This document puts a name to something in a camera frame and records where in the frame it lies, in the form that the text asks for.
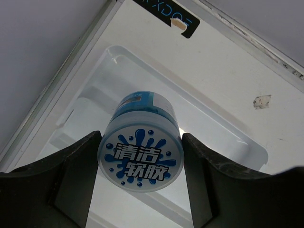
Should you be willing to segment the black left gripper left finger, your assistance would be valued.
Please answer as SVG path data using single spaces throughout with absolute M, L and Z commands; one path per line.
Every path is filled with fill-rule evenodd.
M 94 131 L 43 159 L 0 174 L 2 228 L 84 228 L 101 133 Z

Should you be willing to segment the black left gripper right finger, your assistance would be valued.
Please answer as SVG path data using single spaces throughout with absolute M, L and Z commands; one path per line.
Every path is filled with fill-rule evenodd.
M 190 133 L 182 136 L 184 169 L 196 228 L 301 228 L 304 169 L 269 175 L 238 164 Z

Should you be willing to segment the blue cleaning gel jar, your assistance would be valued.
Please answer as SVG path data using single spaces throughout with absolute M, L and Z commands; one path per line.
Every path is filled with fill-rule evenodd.
M 172 184 L 184 165 L 181 135 L 171 103 L 138 91 L 116 108 L 98 148 L 103 175 L 133 192 L 153 192 Z

